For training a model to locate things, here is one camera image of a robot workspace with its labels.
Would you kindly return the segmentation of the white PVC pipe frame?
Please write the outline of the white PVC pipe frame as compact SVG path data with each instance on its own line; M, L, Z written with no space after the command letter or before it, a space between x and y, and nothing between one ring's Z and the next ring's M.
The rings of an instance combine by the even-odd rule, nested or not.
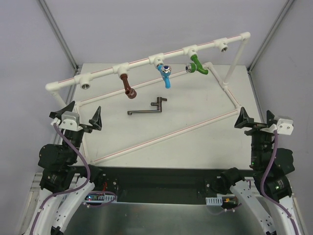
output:
M204 49L218 48L220 51L224 52L227 50L229 43L233 43L233 42L240 42L241 43L239 46L239 49L235 55L235 58L233 59L232 64L231 64L231 66L227 72L227 75L224 79L221 79L219 77L219 75L218 75L217 71L215 70L212 63L206 62L206 63L202 64L203 68L207 69L209 71L209 74L214 75L214 77L218 81L220 88L224 91L226 96L229 98L229 100L233 104L234 110L232 110L226 114L222 114L218 117L197 123L197 124L192 125L190 127L186 127L184 129L177 130L175 132L157 137L153 140L149 140L149 141L140 143L138 145L132 146L132 147L127 148L125 150L121 150L119 152L112 153L112 154L109 154L106 156L107 159L110 159L113 157L119 157L119 156L125 155L127 153L142 149L144 147L150 146L152 144L156 144L156 143L161 142L161 141L165 141L167 139L176 137L178 135L187 133L189 131L198 129L200 127L209 125L209 124L214 123L216 121L220 121L220 120L226 119L228 117L231 117L235 114L238 114L240 112L241 105L236 100L235 96L231 93L230 89L227 86L227 83L228 83L231 75L233 74L234 69L237 66L237 63L241 57L241 54L245 48L245 45L248 43L249 39L250 39L250 33L244 32L244 33L241 33L240 35L229 37L229 38L216 39L212 42L208 42L208 43L204 43L204 44L200 44L200 45L191 45L191 46L187 46L187 47L184 47L182 49L179 49L179 50L175 50L175 51L171 51L171 52L167 52L167 53L159 53L159 54L151 55L148 58L141 59L138 61L117 64L117 65L112 66L111 68L107 68L104 70L83 73L80 75L75 75L73 78L70 78L67 80L48 83L48 84L46 84L45 89L49 93L51 93L52 96L55 97L55 99L57 100L57 102L60 105L64 105L65 102L61 99L61 97L58 94L58 91L61 88L69 87L71 85L78 85L81 89L86 90L86 89L90 88L91 81L94 79L97 79L97 78L105 77L105 76L112 75L112 74L117 74L118 76L120 76L123 73L127 74L127 72L131 69L139 68L139 67L142 67L145 65L153 65L155 68L157 68L157 65L164 64L164 60L166 60L166 59L174 58L177 56L187 56L190 59L190 57L192 55L194 55L194 54L198 55L197 52L200 50L204 50ZM179 77L179 76L182 76L185 74L192 74L192 73L187 73L186 70L183 70L183 71L179 71L179 72L175 72L175 73L171 74L169 78L171 79L171 78ZM162 77L138 83L138 84L134 85L132 88L133 89L136 89L136 88L139 89L139 88L146 87L146 86L149 86L149 85L155 84L157 82L161 82L161 81L163 81Z

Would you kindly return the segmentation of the green plastic water faucet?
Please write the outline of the green plastic water faucet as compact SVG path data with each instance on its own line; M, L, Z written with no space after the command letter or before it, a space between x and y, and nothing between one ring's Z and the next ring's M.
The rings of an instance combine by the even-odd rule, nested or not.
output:
M185 70L187 73L194 73L197 71L197 72L204 74L204 75L209 74L209 71L207 69L203 68L203 66L200 63L198 56L196 54L192 55L190 57L190 59L192 62L189 64L186 64L186 66L185 66Z

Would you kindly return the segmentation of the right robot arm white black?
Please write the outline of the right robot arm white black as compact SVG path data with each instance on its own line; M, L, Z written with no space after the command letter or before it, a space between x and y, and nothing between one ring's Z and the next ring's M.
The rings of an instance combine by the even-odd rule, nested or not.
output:
M244 107L239 110L235 128L245 128L251 137L251 163L254 186L264 198L266 210L251 192L251 185L239 169L233 167L220 174L211 188L219 194L232 193L257 220L266 235L301 235L300 216L294 207L293 191L287 175L295 168L293 152L278 146L280 135L291 135L293 120L267 111L265 123L255 122Z

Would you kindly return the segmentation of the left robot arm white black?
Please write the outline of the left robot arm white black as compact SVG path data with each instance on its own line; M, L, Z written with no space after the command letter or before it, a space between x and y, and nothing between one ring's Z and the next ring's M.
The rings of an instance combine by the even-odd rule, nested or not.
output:
M73 101L49 114L62 143L46 144L39 152L43 176L27 235L62 235L83 199L103 186L101 170L89 165L79 151L85 133L102 129L101 108L88 124L81 124L74 106Z

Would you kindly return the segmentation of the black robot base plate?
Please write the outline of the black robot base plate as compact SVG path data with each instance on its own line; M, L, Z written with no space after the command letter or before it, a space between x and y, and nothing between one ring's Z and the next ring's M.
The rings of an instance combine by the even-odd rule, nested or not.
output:
M89 166L95 190L116 194L118 202L203 205L208 197L230 193L249 170Z

